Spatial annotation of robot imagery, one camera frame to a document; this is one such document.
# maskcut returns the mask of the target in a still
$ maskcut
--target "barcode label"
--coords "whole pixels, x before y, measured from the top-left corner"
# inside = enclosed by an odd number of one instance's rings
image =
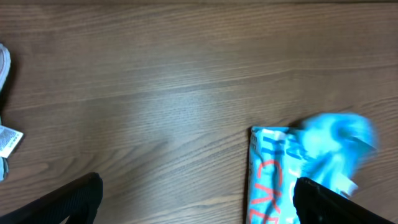
[[[0,126],[0,156],[8,158],[23,135],[19,131]]]

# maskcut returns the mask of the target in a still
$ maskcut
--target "black object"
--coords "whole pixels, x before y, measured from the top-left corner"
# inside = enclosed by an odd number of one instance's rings
[[[297,179],[293,204],[301,224],[392,223],[307,177]]]
[[[0,217],[1,224],[92,224],[103,195],[100,175],[91,172]]]

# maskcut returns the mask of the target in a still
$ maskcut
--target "label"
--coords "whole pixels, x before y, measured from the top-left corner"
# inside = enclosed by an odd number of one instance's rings
[[[24,134],[0,125],[0,156],[8,158]]]

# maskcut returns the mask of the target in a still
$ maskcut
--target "blue package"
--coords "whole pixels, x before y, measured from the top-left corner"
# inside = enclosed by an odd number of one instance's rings
[[[351,195],[351,177],[376,148],[374,129],[352,113],[320,114],[301,128],[253,127],[246,223],[300,223],[293,206],[297,178]]]

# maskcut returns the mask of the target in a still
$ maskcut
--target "wooden table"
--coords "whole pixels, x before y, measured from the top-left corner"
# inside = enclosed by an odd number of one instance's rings
[[[0,215],[96,171],[95,223],[242,223],[249,128],[353,111],[353,200],[398,222],[398,4],[2,5],[0,42]]]

